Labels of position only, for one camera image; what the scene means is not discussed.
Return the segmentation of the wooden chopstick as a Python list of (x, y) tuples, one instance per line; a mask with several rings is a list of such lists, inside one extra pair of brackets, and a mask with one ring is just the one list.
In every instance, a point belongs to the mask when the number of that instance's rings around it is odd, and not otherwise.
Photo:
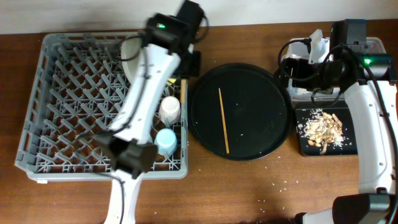
[(223, 125), (224, 143), (225, 143), (226, 153), (229, 154), (228, 133), (227, 133), (227, 129), (226, 129), (226, 121), (225, 121), (225, 116), (224, 116), (224, 107), (223, 107), (221, 88), (218, 88), (218, 94), (219, 94), (219, 101), (220, 101), (221, 120), (222, 120), (222, 125)]
[(181, 79), (181, 88), (180, 88), (180, 103), (184, 104), (185, 103), (185, 97), (186, 97), (186, 89), (187, 89), (187, 80), (186, 79)]

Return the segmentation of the blue plastic cup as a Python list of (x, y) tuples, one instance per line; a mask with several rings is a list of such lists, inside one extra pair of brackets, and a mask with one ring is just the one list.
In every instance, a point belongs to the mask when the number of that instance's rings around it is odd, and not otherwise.
[(157, 133), (154, 144), (158, 147), (158, 154), (170, 157), (177, 149), (177, 137), (171, 129), (164, 128)]

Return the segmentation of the white round plate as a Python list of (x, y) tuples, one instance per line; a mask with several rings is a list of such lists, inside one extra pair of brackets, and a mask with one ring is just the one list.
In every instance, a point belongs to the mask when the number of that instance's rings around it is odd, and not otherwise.
[(129, 83), (133, 85), (137, 69), (139, 68), (139, 57), (141, 52), (142, 40), (138, 38), (130, 38), (125, 40), (121, 45), (121, 58), (124, 74)]

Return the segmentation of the pink plastic cup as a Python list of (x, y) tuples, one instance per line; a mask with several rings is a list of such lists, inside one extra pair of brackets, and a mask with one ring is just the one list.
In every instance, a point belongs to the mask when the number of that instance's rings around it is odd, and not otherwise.
[(165, 97), (159, 107), (159, 119), (161, 122), (166, 124), (165, 120), (169, 125), (175, 124), (180, 120), (180, 102), (174, 96)]

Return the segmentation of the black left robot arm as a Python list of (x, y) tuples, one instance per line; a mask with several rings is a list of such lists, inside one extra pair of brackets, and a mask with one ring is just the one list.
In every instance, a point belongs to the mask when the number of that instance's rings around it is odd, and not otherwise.
[(149, 18), (143, 32), (118, 44), (118, 62), (131, 86), (108, 130), (93, 136), (111, 165), (106, 223), (135, 223), (142, 178), (151, 170), (159, 150), (149, 141), (155, 111), (171, 78), (197, 74), (200, 53), (193, 46), (201, 41), (197, 32), (202, 22), (208, 22), (202, 12), (156, 14)]

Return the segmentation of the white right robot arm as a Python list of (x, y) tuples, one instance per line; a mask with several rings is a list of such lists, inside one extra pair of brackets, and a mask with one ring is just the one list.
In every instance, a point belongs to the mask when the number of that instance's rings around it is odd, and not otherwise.
[(298, 223), (395, 223), (397, 221), (397, 75), (388, 54), (348, 49), (313, 65), (316, 87), (343, 91), (353, 121), (359, 159), (359, 192), (340, 196), (327, 210), (299, 213)]

